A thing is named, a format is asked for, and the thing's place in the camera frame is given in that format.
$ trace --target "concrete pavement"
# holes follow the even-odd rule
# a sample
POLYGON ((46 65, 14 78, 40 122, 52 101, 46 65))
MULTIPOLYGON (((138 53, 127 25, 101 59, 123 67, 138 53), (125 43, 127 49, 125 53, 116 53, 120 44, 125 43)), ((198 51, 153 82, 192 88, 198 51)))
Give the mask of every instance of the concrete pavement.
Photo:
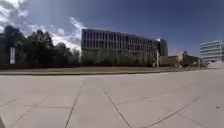
POLYGON ((224 70, 0 76, 6 128, 223 128, 224 70))

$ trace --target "low building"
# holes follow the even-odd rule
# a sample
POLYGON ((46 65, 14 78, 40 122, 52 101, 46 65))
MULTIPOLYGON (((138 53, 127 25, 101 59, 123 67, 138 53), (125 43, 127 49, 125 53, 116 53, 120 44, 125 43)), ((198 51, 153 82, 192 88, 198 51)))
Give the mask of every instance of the low building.
POLYGON ((200 57, 204 62, 223 63, 224 62, 224 46, 223 42, 212 41, 199 44, 200 57))
POLYGON ((82 51, 99 52, 113 51, 116 54, 132 53, 156 60, 157 51, 160 56, 167 56, 168 49, 165 40, 147 39, 120 32, 95 29, 83 29, 81 40, 82 51))
POLYGON ((181 52, 175 56, 161 56, 159 59, 159 64, 163 67, 198 66, 198 63, 198 57, 187 55, 186 52, 181 52))

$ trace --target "white cloud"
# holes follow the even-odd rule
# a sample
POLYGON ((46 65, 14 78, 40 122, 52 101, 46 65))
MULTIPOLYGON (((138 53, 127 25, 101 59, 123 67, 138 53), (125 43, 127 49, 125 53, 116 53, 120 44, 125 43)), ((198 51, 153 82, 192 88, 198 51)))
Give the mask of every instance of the white cloud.
POLYGON ((59 33, 60 35, 64 35, 64 34, 65 34, 65 30, 62 29, 62 28, 58 28, 58 33, 59 33))
MULTIPOLYGON (((39 29, 43 30, 44 32, 45 31, 49 31, 49 30, 46 29, 46 27, 44 25, 37 25, 37 24, 30 25, 30 24, 28 24, 26 22, 24 22, 24 25, 31 31, 37 31, 39 29)), ((54 45, 57 45, 58 43, 62 42, 68 48, 70 48, 71 50, 72 49, 77 49, 77 50, 81 51, 80 46, 75 44, 73 40, 70 40, 68 38, 68 36, 65 35, 65 31, 62 28, 56 29, 56 33, 52 32, 52 31, 49 31, 49 32, 50 32, 50 34, 52 36, 52 40, 53 40, 54 45)))
POLYGON ((72 49, 76 49, 81 51, 81 47, 72 43, 71 41, 69 41, 65 36, 60 36, 57 34, 51 34, 52 36, 52 40, 54 42, 54 45, 57 45, 58 43, 62 42, 64 43, 67 47, 69 47, 71 50, 72 49))
POLYGON ((0 32, 3 32, 3 31, 4 31, 4 27, 0 26, 0 32))
POLYGON ((10 9, 6 9, 6 8, 4 8, 2 5, 0 5, 0 12, 1 12, 2 15, 4 15, 5 17, 9 17, 11 10, 10 10, 10 9))
POLYGON ((31 31, 37 31, 37 30, 42 30, 43 32, 46 32, 47 29, 45 28, 44 25, 37 25, 37 24, 33 24, 33 25, 30 25, 30 24, 27 24, 26 22, 24 22, 24 24, 26 25, 26 27, 28 27, 31 31))
POLYGON ((19 9, 20 5, 26 2, 26 0, 3 0, 10 3, 14 8, 19 9))
POLYGON ((18 16, 19 17, 27 17, 29 15, 29 12, 28 12, 28 10, 19 10, 18 11, 18 16))
POLYGON ((9 19, 6 16, 0 14, 0 22, 8 23, 9 22, 9 19))
POLYGON ((75 27, 74 32, 71 34, 69 38, 79 39, 82 37, 82 29, 86 28, 81 22, 78 22, 75 18, 70 17, 71 24, 75 27))

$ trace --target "glass facade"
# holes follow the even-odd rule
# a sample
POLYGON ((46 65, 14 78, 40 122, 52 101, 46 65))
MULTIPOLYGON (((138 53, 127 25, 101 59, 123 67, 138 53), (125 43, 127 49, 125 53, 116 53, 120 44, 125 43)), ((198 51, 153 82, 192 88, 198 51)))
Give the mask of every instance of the glass facade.
POLYGON ((158 50, 161 56, 167 56, 167 44, 165 40, 158 41, 135 35, 102 31, 95 29, 82 30, 82 50, 100 50, 120 52, 132 52, 156 56, 158 50))
POLYGON ((200 57, 205 62, 223 62, 224 47, 222 41, 202 43, 200 47, 200 57))

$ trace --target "sky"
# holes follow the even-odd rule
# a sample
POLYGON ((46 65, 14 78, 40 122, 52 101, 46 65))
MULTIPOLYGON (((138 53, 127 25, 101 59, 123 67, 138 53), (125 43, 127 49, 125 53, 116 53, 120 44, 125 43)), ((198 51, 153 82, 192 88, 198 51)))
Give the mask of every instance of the sky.
POLYGON ((49 31, 55 44, 80 49, 81 29, 163 38, 169 54, 198 55, 198 44, 224 40, 223 0, 0 0, 6 25, 29 35, 49 31))

